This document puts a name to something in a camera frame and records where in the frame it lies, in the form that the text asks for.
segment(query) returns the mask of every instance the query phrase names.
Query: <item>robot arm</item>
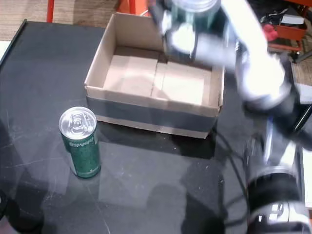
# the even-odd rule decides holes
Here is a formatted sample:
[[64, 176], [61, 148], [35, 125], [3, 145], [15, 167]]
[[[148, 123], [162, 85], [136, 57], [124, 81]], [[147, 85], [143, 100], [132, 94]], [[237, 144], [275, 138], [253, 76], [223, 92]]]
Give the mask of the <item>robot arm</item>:
[[[312, 107], [300, 104], [279, 58], [267, 52], [267, 40], [249, 4], [152, 0], [149, 11], [168, 55], [181, 62], [225, 67], [235, 74], [245, 109], [269, 117], [265, 140], [254, 139], [245, 151], [248, 233], [312, 233], [295, 166], [296, 144], [312, 150], [312, 129], [306, 124]], [[229, 22], [225, 34], [220, 12]]]
[[[272, 116], [278, 130], [312, 150], [312, 135], [299, 121], [299, 93], [285, 70], [267, 52], [267, 40], [246, 0], [151, 0], [150, 13], [164, 37], [166, 52], [181, 62], [225, 67], [235, 74], [246, 110]], [[234, 37], [224, 33], [226, 21]]]

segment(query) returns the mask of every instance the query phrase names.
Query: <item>cardboard box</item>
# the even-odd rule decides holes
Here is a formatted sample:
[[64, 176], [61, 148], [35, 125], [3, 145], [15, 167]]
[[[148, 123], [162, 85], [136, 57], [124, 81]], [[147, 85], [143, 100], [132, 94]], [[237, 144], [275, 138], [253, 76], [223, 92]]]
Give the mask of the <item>cardboard box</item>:
[[85, 80], [99, 121], [205, 138], [223, 102], [224, 70], [167, 61], [149, 17], [112, 15]]

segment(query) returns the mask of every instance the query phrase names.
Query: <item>green can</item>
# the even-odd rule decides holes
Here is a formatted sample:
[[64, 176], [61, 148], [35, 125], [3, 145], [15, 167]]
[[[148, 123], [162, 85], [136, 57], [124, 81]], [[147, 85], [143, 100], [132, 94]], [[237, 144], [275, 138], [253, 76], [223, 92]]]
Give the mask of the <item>green can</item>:
[[62, 114], [58, 126], [65, 148], [70, 153], [73, 173], [82, 178], [95, 176], [101, 169], [101, 163], [94, 113], [85, 107], [72, 107]]

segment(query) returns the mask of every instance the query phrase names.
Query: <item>glossy black surface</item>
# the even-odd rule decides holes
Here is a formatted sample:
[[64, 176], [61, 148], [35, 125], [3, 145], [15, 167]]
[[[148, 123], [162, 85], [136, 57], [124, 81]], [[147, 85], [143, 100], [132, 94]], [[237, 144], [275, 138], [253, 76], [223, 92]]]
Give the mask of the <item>glossy black surface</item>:
[[44, 215], [44, 234], [244, 233], [240, 157], [254, 128], [232, 77], [217, 134], [201, 140], [99, 122], [101, 172], [88, 180], [70, 172], [58, 121], [86, 106], [83, 82], [103, 31], [26, 24], [0, 71], [1, 189], [31, 218]]

